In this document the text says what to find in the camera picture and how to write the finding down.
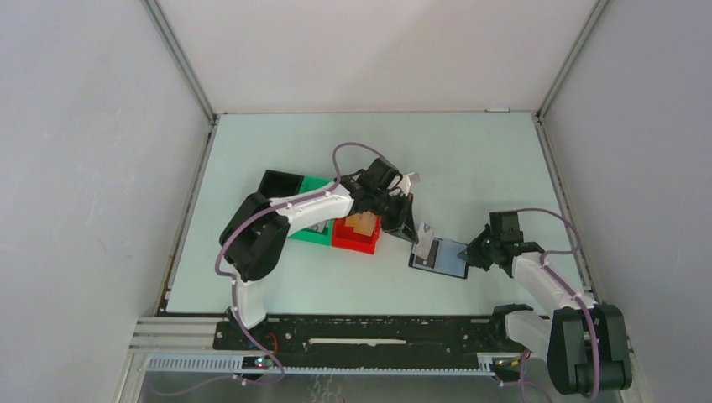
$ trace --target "robotic arm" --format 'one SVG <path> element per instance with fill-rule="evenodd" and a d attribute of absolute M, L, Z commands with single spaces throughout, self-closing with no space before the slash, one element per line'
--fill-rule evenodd
<path fill-rule="evenodd" d="M 247 328 L 267 315 L 264 278 L 280 260 L 288 236 L 319 222 L 372 212 L 381 217 L 385 233 L 417 243 L 410 181 L 383 158 L 321 189 L 285 198 L 267 199 L 259 192 L 247 197 L 220 236 L 224 245 L 244 222 L 269 207 L 279 207 L 246 227 L 229 245 L 225 260 L 238 272 L 240 319 Z"/>
<path fill-rule="evenodd" d="M 524 285 L 550 318 L 539 317 L 529 306 L 498 306 L 494 320 L 504 317 L 504 323 L 495 324 L 495 333 L 499 333 L 495 336 L 517 342 L 545 359 L 549 376 L 563 395 L 588 394 L 594 388 L 593 343 L 599 355 L 599 388 L 630 387 L 631 361 L 620 310 L 573 294 L 551 264 L 542 267 L 544 251 L 537 243 L 524 242 L 517 212 L 492 212 L 489 219 L 490 224 L 460 257 L 485 271 L 497 264 Z M 593 332 L 588 329 L 582 305 L 593 319 Z"/>

